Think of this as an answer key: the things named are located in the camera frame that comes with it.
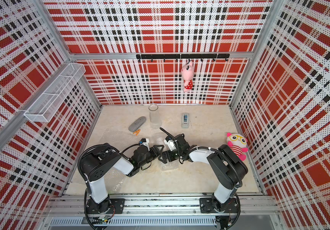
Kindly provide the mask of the grey tape dispenser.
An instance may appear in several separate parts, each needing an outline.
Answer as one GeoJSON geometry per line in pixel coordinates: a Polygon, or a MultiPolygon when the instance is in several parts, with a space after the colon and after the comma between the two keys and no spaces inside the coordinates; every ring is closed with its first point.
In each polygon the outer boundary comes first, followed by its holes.
{"type": "Polygon", "coordinates": [[[183,113],[181,118],[181,127],[189,128],[189,113],[183,113]]]}

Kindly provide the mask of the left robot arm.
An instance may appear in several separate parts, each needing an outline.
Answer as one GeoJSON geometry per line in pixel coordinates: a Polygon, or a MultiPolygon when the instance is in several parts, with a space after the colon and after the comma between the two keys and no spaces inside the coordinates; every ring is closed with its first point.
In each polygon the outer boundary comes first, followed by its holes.
{"type": "Polygon", "coordinates": [[[95,145],[80,156],[77,169],[86,184],[84,208],[86,214],[121,214],[124,200],[111,201],[105,185],[105,174],[115,168],[125,176],[133,177],[144,166],[151,166],[152,161],[163,152],[163,145],[148,145],[142,141],[131,145],[125,150],[137,147],[131,158],[108,143],[95,145]]]}

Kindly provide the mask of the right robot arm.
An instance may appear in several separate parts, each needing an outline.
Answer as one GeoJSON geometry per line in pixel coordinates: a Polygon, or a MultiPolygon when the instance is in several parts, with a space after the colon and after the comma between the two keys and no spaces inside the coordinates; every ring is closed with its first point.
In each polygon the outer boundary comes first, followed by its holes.
{"type": "Polygon", "coordinates": [[[224,213],[239,209],[236,191],[243,186],[242,179],[248,173],[244,161],[248,152],[247,139],[237,133],[227,133],[226,144],[219,148],[190,146],[185,140],[184,134],[167,136],[164,139],[169,148],[163,152],[159,160],[167,164],[176,160],[209,164],[215,173],[219,185],[210,201],[201,202],[201,212],[224,213]]]}

